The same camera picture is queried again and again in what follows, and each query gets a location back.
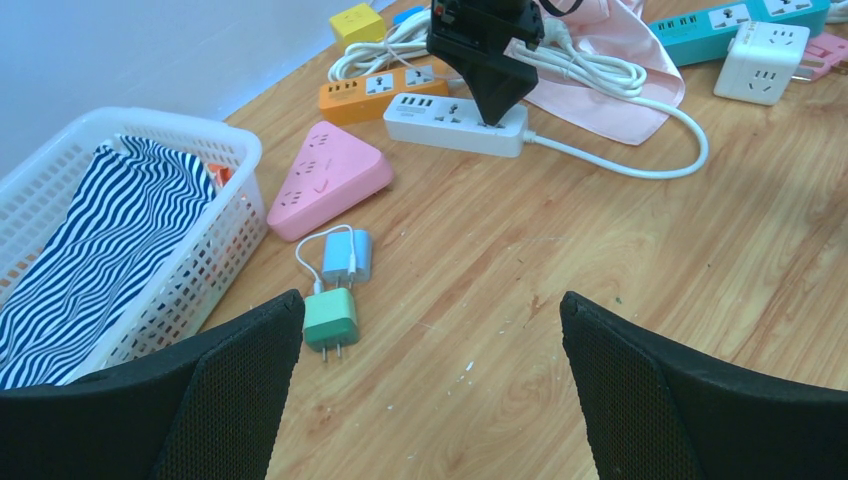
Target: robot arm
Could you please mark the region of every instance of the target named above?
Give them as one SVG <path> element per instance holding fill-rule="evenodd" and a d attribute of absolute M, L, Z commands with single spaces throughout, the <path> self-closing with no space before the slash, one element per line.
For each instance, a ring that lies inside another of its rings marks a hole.
<path fill-rule="evenodd" d="M 550 0 L 545 10 L 560 17 Z M 427 51 L 453 67 L 468 85 L 483 121 L 495 125 L 539 83 L 535 67 L 504 55 L 516 38 L 535 50 L 545 36 L 539 5 L 532 0 L 432 0 Z"/>

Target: light blue wall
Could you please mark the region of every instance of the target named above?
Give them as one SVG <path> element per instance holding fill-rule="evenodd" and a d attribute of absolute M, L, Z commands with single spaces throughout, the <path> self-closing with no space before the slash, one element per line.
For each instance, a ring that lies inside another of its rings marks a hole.
<path fill-rule="evenodd" d="M 0 177 L 97 107 L 222 120 L 330 45 L 327 19 L 361 2 L 0 1 Z"/>

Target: white plastic basket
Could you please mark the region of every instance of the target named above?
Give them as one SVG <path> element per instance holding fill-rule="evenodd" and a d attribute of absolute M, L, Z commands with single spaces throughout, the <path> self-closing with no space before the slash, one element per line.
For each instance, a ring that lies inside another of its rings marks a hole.
<path fill-rule="evenodd" d="M 0 181 L 0 308 L 59 227 L 95 148 L 137 135 L 229 167 L 232 178 L 73 378 L 194 335 L 267 232 L 254 170 L 262 145 L 221 122 L 140 108 L 92 111 Z"/>

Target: wooden tabletop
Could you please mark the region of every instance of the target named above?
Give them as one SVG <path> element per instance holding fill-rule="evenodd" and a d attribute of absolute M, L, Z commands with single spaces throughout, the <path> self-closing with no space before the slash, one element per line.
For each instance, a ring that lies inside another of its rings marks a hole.
<path fill-rule="evenodd" d="M 644 18 L 711 5 L 648 2 Z M 317 87 L 335 58 L 329 49 L 228 120 L 262 140 L 266 205 L 321 120 Z M 382 121 L 345 127 L 396 173 L 331 222 L 374 238 L 373 278 L 353 290 L 362 339 L 327 363 L 303 348 L 268 478 L 597 478 L 561 344 L 568 290 L 737 365 L 848 388 L 848 78 L 793 83 L 763 107 L 713 96 L 720 68 L 682 70 L 681 107 L 712 151 L 680 180 L 537 145 L 505 159 L 395 143 Z M 540 134 L 628 165 L 697 154 L 673 120 L 630 147 L 530 109 Z M 304 249 L 313 263 L 321 243 Z M 294 247 L 270 234 L 205 328 L 309 293 Z"/>

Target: blue and white striped fabric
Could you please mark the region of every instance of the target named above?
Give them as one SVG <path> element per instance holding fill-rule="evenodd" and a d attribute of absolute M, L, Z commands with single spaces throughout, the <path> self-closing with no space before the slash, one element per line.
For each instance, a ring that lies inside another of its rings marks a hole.
<path fill-rule="evenodd" d="M 67 218 L 0 311 L 0 389 L 62 385 L 214 199 L 200 159 L 101 145 Z"/>

